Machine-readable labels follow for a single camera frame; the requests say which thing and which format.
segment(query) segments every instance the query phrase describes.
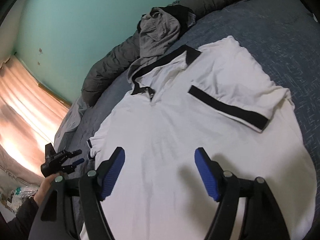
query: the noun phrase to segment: curtain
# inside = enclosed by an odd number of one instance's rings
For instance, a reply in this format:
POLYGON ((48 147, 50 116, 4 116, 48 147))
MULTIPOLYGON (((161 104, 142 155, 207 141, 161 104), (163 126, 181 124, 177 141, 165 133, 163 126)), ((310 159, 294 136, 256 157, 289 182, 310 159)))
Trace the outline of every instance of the curtain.
POLYGON ((11 56, 0 69, 0 146, 2 152, 9 155, 7 163, 2 157, 2 166, 5 166, 2 169, 10 167, 12 172, 19 173, 19 178, 29 183, 37 179, 41 181, 44 147, 53 144, 54 135, 67 111, 38 86, 15 56, 11 56))

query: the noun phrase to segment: gray bedspread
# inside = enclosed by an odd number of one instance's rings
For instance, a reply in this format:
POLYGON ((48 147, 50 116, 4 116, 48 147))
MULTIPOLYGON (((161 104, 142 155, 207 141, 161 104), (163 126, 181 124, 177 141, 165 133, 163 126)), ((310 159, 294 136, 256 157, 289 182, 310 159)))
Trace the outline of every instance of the gray bedspread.
MULTIPOLYGON (((319 189, 320 25, 299 0, 243 0, 199 20, 167 53, 183 44, 197 48, 228 35, 248 49, 277 85, 291 90, 304 143, 316 167, 319 189)), ((119 76, 84 114, 68 150, 82 149, 86 162, 71 177, 94 167, 87 157, 86 140, 131 89, 125 77, 126 73, 119 76)), ((319 207, 318 190, 316 217, 319 207)), ((79 203, 75 212, 77 227, 81 229, 79 203)))

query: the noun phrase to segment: teal wall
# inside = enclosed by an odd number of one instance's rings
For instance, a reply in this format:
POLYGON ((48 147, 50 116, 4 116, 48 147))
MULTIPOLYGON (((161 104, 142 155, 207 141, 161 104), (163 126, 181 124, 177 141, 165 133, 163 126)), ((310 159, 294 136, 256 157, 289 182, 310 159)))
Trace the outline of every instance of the teal wall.
POLYGON ((74 102, 91 66, 134 33, 142 14, 173 1, 27 0, 15 50, 40 82, 74 102))

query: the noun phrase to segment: white polo shirt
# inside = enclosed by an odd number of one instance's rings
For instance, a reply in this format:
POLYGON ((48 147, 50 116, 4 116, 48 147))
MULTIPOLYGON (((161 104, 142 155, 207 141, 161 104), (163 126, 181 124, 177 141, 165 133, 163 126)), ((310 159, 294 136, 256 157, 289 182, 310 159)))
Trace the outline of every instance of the white polo shirt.
MULTIPOLYGON (((126 160, 102 202, 115 239, 201 240, 218 203, 194 161, 203 147, 237 177, 264 177, 292 240, 315 211, 316 172, 289 89, 276 86, 232 37, 186 45, 132 74, 129 91, 90 138, 97 168, 121 146, 126 160)), ((238 239, 240 201, 232 239, 238 239)), ((86 239, 85 227, 81 233, 86 239)))

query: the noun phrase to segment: metal screw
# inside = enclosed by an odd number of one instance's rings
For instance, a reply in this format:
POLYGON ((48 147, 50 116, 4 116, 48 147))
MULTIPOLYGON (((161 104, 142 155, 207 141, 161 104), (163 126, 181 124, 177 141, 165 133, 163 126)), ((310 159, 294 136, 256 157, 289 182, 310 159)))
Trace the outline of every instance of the metal screw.
POLYGON ((260 183, 260 184, 264 183, 264 178, 257 177, 257 182, 260 183))
POLYGON ((88 171, 88 177, 96 176, 97 172, 95 170, 88 171))
POLYGON ((231 171, 224 171, 223 172, 223 176, 225 176, 226 178, 230 178, 230 177, 232 177, 232 172, 231 171))
POLYGON ((54 179, 55 182, 59 183, 63 180, 63 177, 62 176, 58 176, 54 179))

